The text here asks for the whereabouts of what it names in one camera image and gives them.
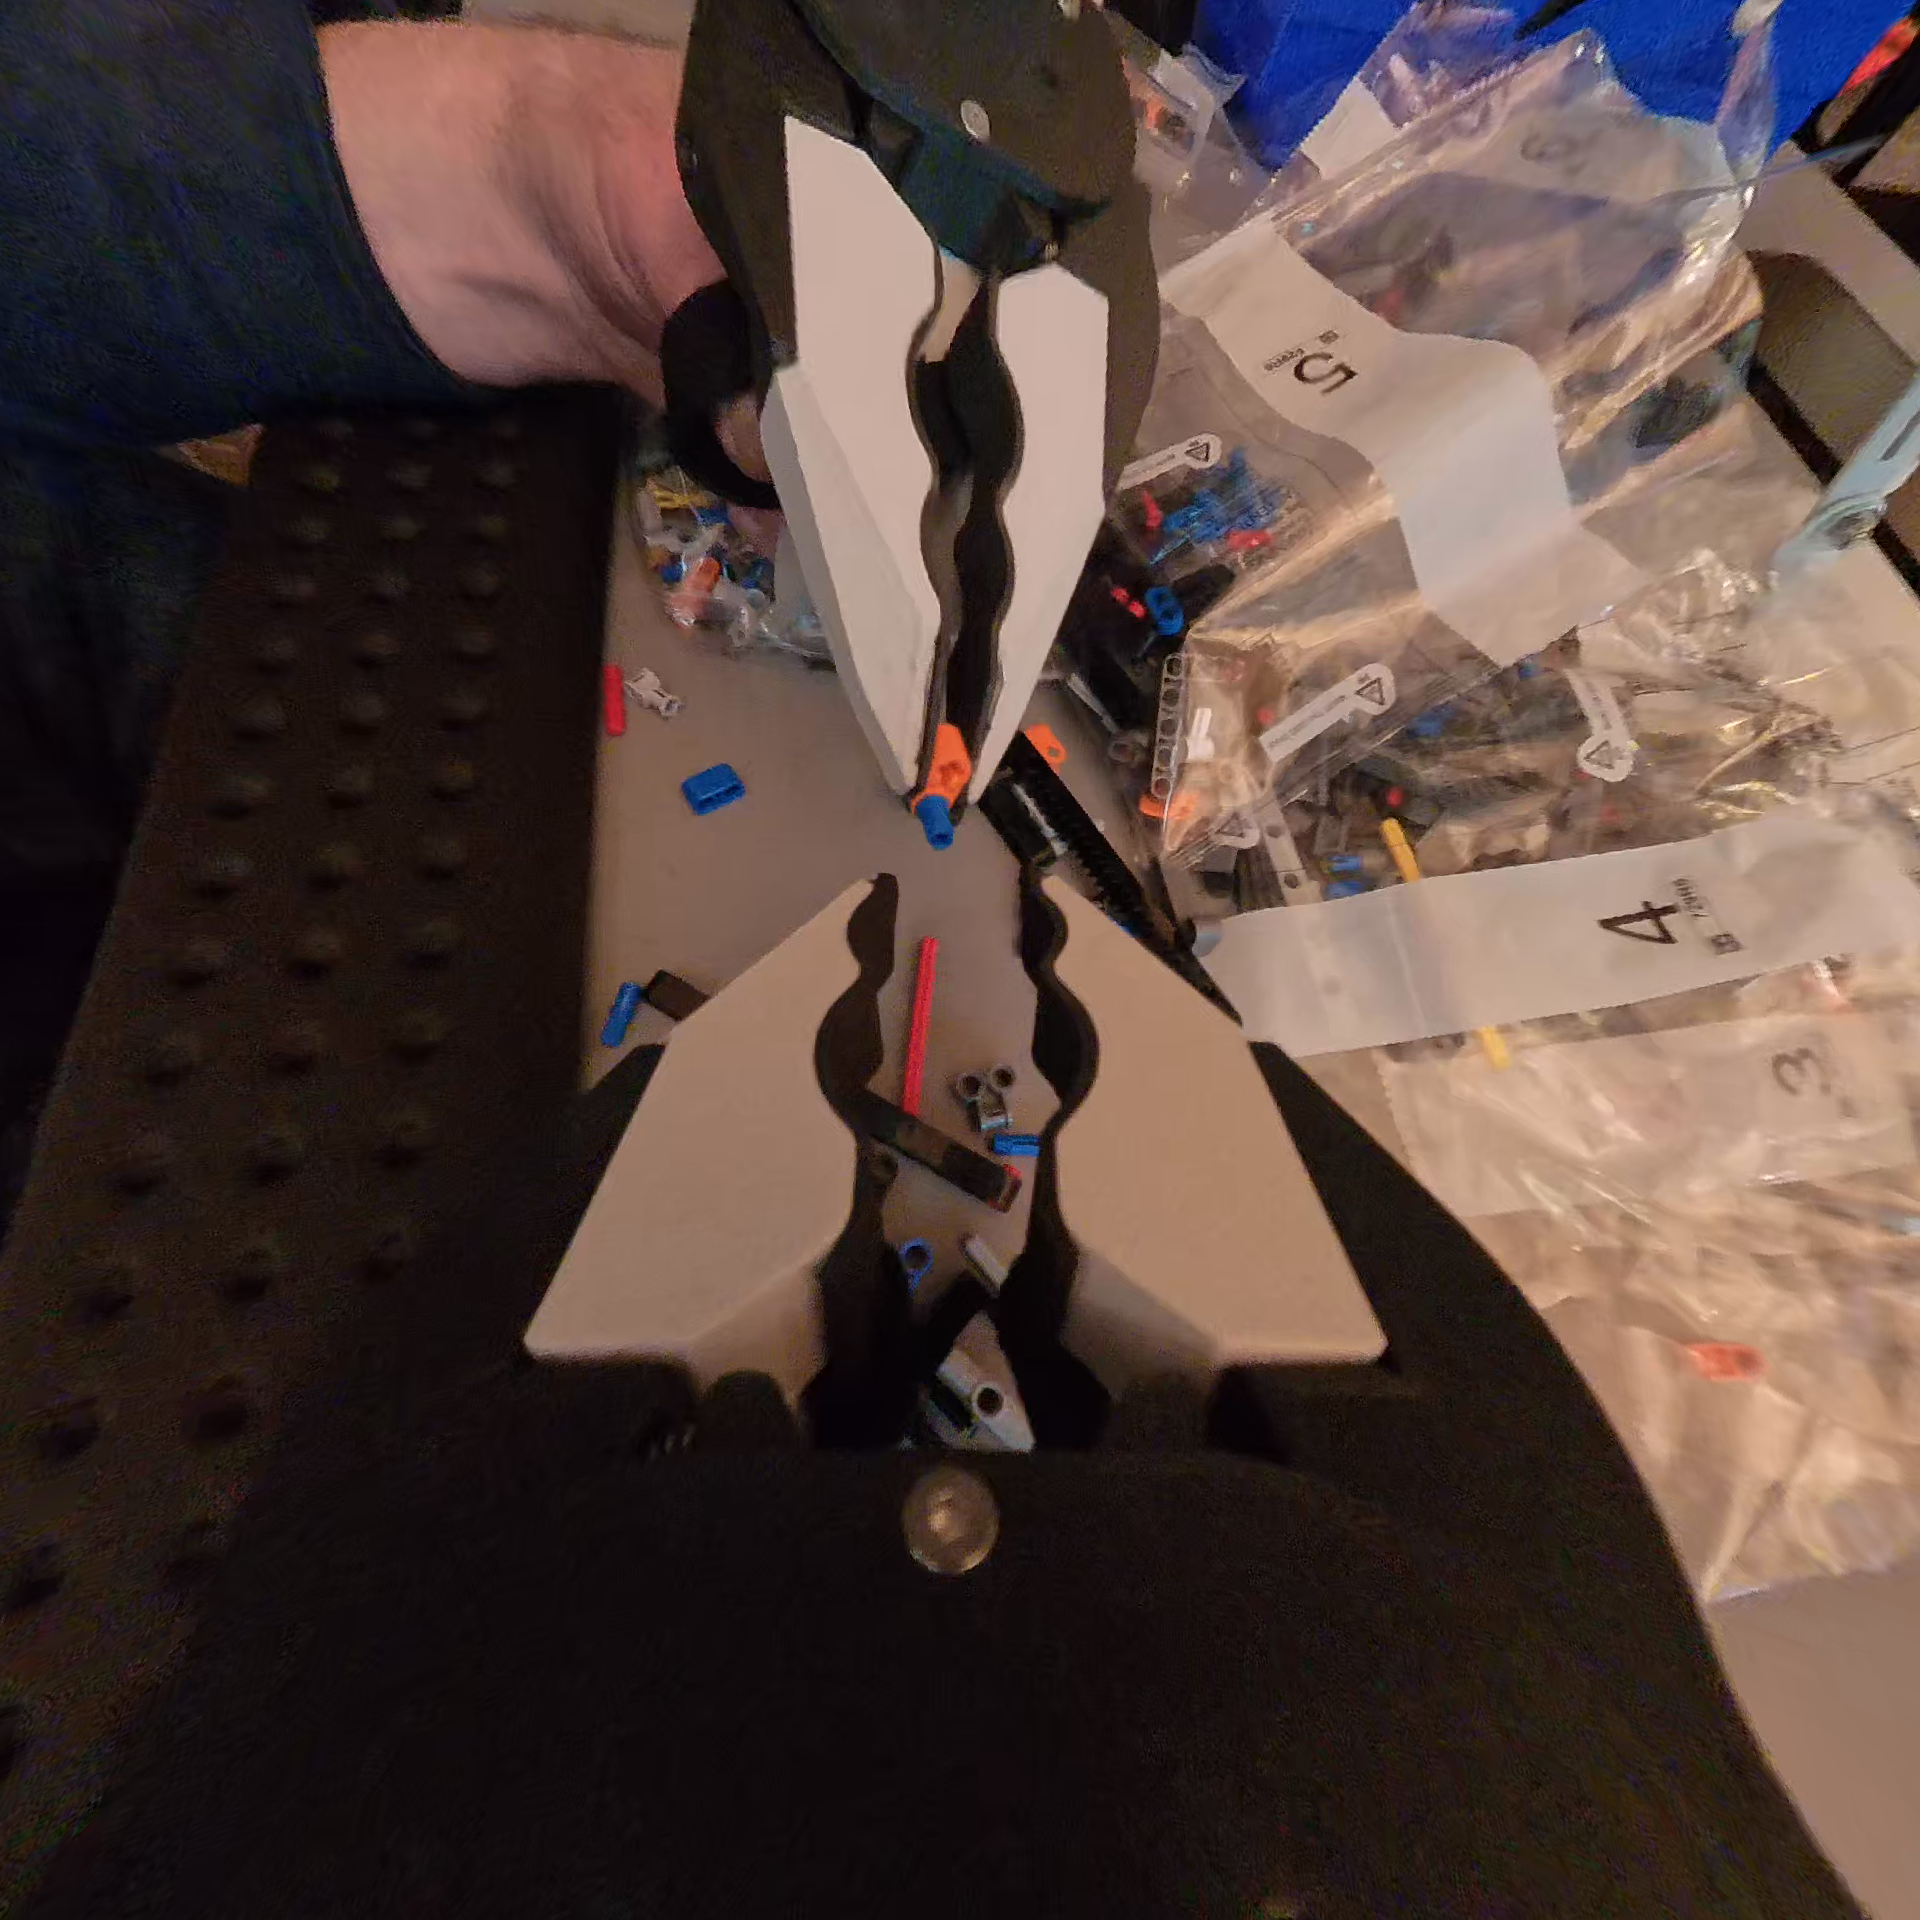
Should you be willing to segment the dark perforated panel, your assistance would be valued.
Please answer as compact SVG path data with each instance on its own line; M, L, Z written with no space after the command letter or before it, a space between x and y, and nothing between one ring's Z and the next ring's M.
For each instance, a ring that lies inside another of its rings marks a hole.
M5 1244L5 1915L580 1068L621 400L271 427Z

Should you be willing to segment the black lego gear rack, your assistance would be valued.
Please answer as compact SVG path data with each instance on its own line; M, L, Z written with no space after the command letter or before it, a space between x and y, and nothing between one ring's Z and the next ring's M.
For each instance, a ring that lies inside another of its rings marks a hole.
M1006 854L1033 877L1078 871L1087 900L1106 910L1129 937L1159 953L1171 969L1194 961L1171 903L1141 883L1116 844L1075 799L1060 764L1018 730L998 777L987 779L976 814L998 830Z

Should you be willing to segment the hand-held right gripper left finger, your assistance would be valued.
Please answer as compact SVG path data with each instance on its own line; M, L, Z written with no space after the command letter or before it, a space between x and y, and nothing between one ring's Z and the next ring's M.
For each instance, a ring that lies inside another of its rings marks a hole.
M658 1046L531 1357L763 1376L821 1446L899 1437L907 1291L859 1125L893 914L893 877L845 884Z

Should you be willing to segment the small open parts bag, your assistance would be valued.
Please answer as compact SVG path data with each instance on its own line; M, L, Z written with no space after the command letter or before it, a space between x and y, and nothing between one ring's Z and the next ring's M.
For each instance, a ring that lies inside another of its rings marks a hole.
M656 444L631 464L631 530L664 611L685 633L731 657L789 657L834 676L829 633L789 533L693 483Z

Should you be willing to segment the empty clear plastic bag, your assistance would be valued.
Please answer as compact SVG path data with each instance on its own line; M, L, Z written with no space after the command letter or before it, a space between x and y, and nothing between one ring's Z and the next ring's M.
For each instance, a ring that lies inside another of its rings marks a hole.
M1768 576L1715 550L1579 627L1640 770L1739 825L1794 799L1920 808L1920 609L1875 546Z

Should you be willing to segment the light blue slotted bar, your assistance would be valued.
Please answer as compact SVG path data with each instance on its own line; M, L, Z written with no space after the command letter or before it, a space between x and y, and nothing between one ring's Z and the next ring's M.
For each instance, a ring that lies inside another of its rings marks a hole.
M1866 546L1885 518L1889 495L1913 477L1913 468L1920 468L1920 378L1912 373L1903 392L1864 435L1858 453L1820 492L1801 530L1772 552L1772 581L1784 588L1794 576L1813 576L1835 569L1848 550Z

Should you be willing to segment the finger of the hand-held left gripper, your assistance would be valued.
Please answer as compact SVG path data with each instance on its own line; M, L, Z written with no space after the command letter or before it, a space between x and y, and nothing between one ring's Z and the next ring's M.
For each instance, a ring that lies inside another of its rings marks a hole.
M1106 314L1106 293L1061 264L998 286L992 346L1013 406L1013 459L992 503L1012 588L992 622L998 685L969 799L987 793L1023 720L1106 509Z
M857 147L785 120L793 358L758 444L845 704L893 793L924 779L945 601L924 509L945 503L913 421L981 275L946 255Z

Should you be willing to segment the blue plastic bin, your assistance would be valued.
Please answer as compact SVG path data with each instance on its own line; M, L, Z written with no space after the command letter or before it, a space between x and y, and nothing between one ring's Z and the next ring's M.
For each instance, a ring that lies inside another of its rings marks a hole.
M1238 78L1232 115L1259 162L1279 162L1404 20L1404 0L1202 0L1194 50ZM1591 3L1476 3L1490 38L1511 43L1534 17L1538 38L1597 35L1617 78L1664 115L1706 120L1731 78L1731 17L1715 0L1591 0ZM1794 135L1829 106L1885 29L1913 3L1784 0L1772 17L1777 130Z

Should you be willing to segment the person's left forearm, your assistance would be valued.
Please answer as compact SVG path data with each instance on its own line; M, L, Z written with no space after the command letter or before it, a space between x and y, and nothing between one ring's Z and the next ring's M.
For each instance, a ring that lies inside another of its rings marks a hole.
M350 210L297 0L0 12L0 422L159 446L451 410Z

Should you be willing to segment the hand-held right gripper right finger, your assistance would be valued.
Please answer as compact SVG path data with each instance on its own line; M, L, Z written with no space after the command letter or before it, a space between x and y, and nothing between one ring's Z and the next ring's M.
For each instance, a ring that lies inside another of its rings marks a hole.
M1054 1115L998 1341L1033 1446L1096 1446L1141 1387L1380 1363L1239 1025L1061 883L1018 883L1018 969Z

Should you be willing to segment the red lego axle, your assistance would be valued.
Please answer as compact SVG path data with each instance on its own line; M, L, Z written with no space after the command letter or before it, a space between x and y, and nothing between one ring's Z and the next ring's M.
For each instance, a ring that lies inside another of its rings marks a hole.
M907 1020L906 1020L906 1055L899 1055L899 1111L924 1115L924 1068L928 1068L928 1015L936 992L936 953L933 932L917 937L913 984L907 984Z

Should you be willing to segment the person's left hand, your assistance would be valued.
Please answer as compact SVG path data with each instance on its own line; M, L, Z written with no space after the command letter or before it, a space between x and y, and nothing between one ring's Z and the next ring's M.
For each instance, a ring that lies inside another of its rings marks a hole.
M451 378L664 400L664 325L720 281L685 204L675 50L361 20L317 29L317 68L370 255Z

